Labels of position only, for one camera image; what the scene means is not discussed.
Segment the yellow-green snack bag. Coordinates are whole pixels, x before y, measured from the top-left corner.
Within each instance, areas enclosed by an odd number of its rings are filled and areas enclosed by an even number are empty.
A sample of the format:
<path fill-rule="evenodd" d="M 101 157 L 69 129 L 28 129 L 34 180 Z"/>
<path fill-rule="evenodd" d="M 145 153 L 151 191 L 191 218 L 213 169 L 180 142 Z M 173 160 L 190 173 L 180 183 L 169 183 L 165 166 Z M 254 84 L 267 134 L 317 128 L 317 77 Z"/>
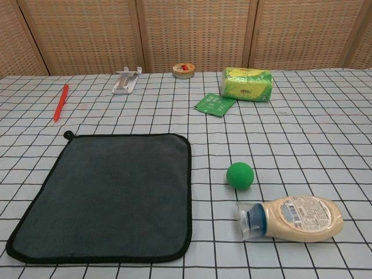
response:
<path fill-rule="evenodd" d="M 240 101 L 267 102 L 273 89 L 269 70 L 226 67 L 222 72 L 221 95 Z"/>

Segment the cream mayonnaise squeeze bottle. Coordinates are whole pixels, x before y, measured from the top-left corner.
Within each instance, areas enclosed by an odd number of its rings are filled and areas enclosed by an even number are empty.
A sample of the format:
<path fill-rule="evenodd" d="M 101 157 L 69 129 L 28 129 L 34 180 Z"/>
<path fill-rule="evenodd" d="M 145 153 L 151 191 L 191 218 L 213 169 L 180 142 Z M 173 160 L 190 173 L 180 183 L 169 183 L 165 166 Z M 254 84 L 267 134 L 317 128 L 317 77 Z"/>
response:
<path fill-rule="evenodd" d="M 317 196 L 286 196 L 263 203 L 238 202 L 236 219 L 243 240 L 256 237 L 295 242 L 327 240 L 344 227 L 338 206 Z"/>

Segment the woven bamboo screen panel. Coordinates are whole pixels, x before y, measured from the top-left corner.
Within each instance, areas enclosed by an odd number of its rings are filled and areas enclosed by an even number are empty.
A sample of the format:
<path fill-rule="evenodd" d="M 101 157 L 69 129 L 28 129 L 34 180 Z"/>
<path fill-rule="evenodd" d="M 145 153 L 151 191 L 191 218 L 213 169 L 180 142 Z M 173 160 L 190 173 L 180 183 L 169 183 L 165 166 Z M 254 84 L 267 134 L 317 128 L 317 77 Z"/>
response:
<path fill-rule="evenodd" d="M 139 0 L 17 0 L 47 73 L 143 69 Z"/>
<path fill-rule="evenodd" d="M 148 73 L 248 67 L 259 0 L 135 0 Z"/>
<path fill-rule="evenodd" d="M 350 67 L 372 0 L 256 0 L 248 66 Z"/>
<path fill-rule="evenodd" d="M 17 0 L 0 0 L 0 77 L 48 76 Z"/>
<path fill-rule="evenodd" d="M 372 0 L 367 0 L 367 3 L 370 7 L 364 18 L 363 32 L 352 61 L 355 69 L 372 68 Z"/>

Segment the green foam ball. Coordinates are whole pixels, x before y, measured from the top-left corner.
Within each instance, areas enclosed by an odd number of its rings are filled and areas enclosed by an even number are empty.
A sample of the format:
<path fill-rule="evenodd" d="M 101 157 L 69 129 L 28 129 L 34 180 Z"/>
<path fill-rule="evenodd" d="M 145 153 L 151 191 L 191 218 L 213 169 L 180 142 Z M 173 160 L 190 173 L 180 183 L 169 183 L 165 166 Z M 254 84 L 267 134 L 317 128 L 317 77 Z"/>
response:
<path fill-rule="evenodd" d="M 254 176 L 253 169 L 244 162 L 233 163 L 226 172 L 227 182 L 237 190 L 248 189 L 253 183 Z"/>

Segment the white phone stand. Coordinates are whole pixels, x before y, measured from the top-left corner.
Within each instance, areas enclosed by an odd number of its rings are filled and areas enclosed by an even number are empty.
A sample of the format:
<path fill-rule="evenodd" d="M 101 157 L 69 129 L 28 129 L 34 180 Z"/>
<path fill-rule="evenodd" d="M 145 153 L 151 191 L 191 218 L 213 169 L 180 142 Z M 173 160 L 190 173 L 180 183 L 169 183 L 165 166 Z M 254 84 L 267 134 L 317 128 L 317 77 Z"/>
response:
<path fill-rule="evenodd" d="M 129 68 L 125 66 L 122 71 L 117 71 L 116 74 L 119 74 L 120 77 L 112 89 L 112 94 L 128 95 L 133 92 L 138 76 L 142 74 L 142 67 L 137 67 L 136 71 L 129 71 Z"/>

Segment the white black grid tablecloth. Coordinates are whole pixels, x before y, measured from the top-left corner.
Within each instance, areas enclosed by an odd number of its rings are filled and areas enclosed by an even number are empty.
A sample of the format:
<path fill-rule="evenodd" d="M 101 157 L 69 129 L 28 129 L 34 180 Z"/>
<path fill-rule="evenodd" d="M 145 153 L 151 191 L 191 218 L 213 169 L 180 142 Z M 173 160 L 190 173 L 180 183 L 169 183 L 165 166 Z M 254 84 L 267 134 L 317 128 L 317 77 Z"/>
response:
<path fill-rule="evenodd" d="M 239 101 L 223 117 L 194 106 L 218 93 L 219 72 L 189 80 L 142 74 L 114 96 L 112 74 L 0 78 L 0 279 L 372 279 L 372 69 L 274 71 L 268 102 Z M 63 86 L 68 96 L 53 123 Z M 278 115 L 287 111 L 290 115 Z M 6 242 L 65 146 L 63 133 L 176 133 L 192 146 L 193 235 L 184 257 L 159 264 L 36 266 Z M 244 162 L 254 180 L 233 188 Z M 237 201 L 291 195 L 334 201 L 344 228 L 321 243 L 241 239 Z"/>

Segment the yellow cloth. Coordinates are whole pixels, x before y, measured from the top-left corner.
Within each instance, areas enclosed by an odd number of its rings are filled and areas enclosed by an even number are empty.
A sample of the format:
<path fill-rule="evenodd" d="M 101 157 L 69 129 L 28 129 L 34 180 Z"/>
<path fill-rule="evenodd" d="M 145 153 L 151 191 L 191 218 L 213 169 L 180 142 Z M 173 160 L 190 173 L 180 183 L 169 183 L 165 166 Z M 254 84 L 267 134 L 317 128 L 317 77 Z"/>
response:
<path fill-rule="evenodd" d="M 75 135 L 7 243 L 32 264 L 160 263 L 192 238 L 192 152 L 178 134 Z"/>

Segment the green sachet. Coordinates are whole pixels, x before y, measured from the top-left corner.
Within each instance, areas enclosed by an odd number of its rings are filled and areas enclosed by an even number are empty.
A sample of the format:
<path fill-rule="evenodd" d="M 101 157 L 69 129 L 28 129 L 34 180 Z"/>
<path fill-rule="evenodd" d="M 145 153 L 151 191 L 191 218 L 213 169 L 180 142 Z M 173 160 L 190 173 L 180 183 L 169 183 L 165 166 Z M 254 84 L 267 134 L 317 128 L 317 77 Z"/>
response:
<path fill-rule="evenodd" d="M 202 113 L 223 117 L 236 100 L 208 93 L 194 108 Z"/>

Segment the red pen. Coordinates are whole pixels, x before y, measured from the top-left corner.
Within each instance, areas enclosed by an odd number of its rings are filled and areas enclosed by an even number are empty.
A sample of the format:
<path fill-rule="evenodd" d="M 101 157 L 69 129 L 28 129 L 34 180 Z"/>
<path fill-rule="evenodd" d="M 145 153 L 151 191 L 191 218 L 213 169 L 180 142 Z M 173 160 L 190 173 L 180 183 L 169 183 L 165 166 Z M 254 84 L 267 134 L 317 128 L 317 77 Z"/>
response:
<path fill-rule="evenodd" d="M 68 91 L 69 91 L 69 85 L 65 84 L 62 89 L 61 96 L 59 98 L 58 105 L 55 109 L 55 112 L 53 114 L 53 123 L 56 124 L 57 121 L 60 119 L 60 114 L 62 112 L 63 106 L 66 102 L 67 96 L 68 96 Z"/>

